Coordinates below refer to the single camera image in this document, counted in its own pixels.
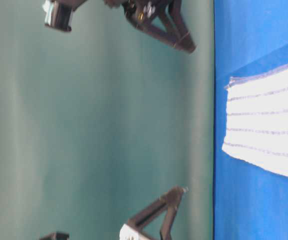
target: towel stripe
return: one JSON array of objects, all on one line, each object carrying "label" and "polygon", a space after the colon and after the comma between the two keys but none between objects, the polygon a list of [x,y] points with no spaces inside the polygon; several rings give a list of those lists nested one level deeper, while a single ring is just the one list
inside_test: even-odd
[{"label": "towel stripe", "polygon": [[281,111],[258,111],[258,112],[233,112],[227,113],[227,116],[248,116],[248,115],[275,115],[275,114],[287,114],[288,109]]},{"label": "towel stripe", "polygon": [[237,96],[237,97],[232,97],[230,99],[228,99],[228,102],[232,102],[232,101],[236,101],[236,100],[244,100],[244,99],[254,99],[254,98],[259,98],[259,97],[264,97],[264,96],[270,96],[270,95],[274,95],[274,94],[280,94],[280,93],[284,93],[288,91],[288,87],[279,89],[279,90],[275,90],[275,91],[269,91],[266,93],[262,93],[262,94],[257,94],[257,95],[248,95],[248,96]]},{"label": "towel stripe", "polygon": [[275,151],[270,151],[270,150],[266,150],[266,149],[262,149],[262,148],[257,148],[254,146],[247,146],[247,145],[243,145],[243,144],[235,144],[235,143],[230,143],[230,142],[224,142],[224,144],[231,146],[231,147],[251,149],[251,150],[255,150],[255,151],[259,151],[262,153],[271,154],[271,155],[275,155],[275,156],[288,157],[288,153],[286,153],[286,152],[275,152]]}]

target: green backdrop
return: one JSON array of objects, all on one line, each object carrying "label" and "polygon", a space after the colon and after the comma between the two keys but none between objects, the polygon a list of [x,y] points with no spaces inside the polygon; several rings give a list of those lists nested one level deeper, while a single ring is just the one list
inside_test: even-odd
[{"label": "green backdrop", "polygon": [[[213,3],[185,0],[192,55],[88,1],[72,33],[42,1],[0,0],[0,240],[62,230],[118,239],[128,217],[188,186],[173,239],[212,238]],[[161,220],[148,231],[158,237]]]}]

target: white cloth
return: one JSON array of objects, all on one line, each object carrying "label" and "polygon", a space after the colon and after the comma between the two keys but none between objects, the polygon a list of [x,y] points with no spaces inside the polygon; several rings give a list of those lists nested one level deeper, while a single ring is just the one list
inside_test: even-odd
[{"label": "white cloth", "polygon": [[288,64],[257,76],[232,77],[227,91],[223,151],[288,176]]}]

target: gripper jaw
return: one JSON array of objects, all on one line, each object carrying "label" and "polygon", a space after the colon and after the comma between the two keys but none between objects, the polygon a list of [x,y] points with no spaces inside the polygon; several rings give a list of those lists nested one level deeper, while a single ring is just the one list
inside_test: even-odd
[{"label": "gripper jaw", "polygon": [[[180,14],[181,3],[182,0],[128,0],[123,7],[127,20],[135,28],[175,49],[192,53],[196,45]],[[155,18],[160,19],[166,30],[153,24]]]},{"label": "gripper jaw", "polygon": [[56,231],[44,237],[41,237],[39,240],[69,240],[69,234]]},{"label": "gripper jaw", "polygon": [[149,206],[130,218],[120,231],[120,240],[155,240],[143,232],[143,228],[157,218],[162,212],[167,211],[160,228],[161,240],[171,240],[170,231],[177,214],[177,210],[186,188],[173,187],[160,196]]}]

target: blue table surface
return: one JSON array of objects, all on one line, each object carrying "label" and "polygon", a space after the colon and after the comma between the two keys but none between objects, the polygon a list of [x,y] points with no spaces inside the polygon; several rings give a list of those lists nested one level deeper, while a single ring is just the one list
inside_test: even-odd
[{"label": "blue table surface", "polygon": [[288,1],[215,0],[215,240],[288,239],[288,177],[228,156],[229,77],[288,63]]}]

